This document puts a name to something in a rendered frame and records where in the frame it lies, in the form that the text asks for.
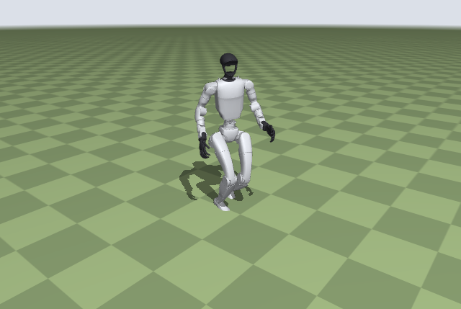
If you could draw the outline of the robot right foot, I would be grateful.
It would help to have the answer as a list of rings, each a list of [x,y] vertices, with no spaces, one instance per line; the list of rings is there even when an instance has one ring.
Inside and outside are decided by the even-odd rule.
[[[230,209],[224,202],[220,202],[220,204],[217,202],[217,197],[214,199],[214,204],[221,210],[223,211],[229,211]]]

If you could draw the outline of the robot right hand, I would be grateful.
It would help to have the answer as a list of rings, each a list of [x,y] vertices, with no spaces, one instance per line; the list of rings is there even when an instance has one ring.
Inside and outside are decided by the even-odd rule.
[[[209,158],[209,156],[210,156],[210,154],[205,149],[205,147],[210,149],[210,147],[205,142],[206,140],[207,140],[206,133],[202,132],[202,137],[199,138],[199,142],[200,142],[200,155],[203,158]],[[209,156],[207,156],[206,154],[209,155]]]

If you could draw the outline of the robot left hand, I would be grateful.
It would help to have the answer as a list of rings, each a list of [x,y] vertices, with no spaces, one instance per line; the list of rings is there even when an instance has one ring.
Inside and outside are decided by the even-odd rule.
[[[267,131],[268,135],[272,138],[270,142],[273,142],[275,138],[275,130],[272,125],[269,125],[266,121],[261,121],[261,123],[263,124],[263,131]]]

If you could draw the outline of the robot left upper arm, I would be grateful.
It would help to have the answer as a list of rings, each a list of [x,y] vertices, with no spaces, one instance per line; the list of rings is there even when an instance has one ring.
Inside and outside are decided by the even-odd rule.
[[[255,112],[256,110],[259,109],[259,105],[258,105],[258,102],[257,102],[257,97],[256,97],[256,92],[255,92],[255,89],[254,89],[254,84],[252,81],[248,80],[248,79],[242,79],[243,82],[244,82],[244,86],[246,89],[246,94],[249,98],[249,101],[251,103],[250,108],[251,108],[251,111],[252,112]]]

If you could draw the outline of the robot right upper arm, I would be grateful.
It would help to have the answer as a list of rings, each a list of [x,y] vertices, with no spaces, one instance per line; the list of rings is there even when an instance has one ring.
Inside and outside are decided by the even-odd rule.
[[[205,108],[205,105],[209,102],[211,95],[213,95],[216,91],[217,91],[216,82],[210,82],[210,83],[205,84],[203,88],[203,92],[201,94],[201,97],[197,105],[197,107],[200,108],[200,116],[206,115],[207,109]]]

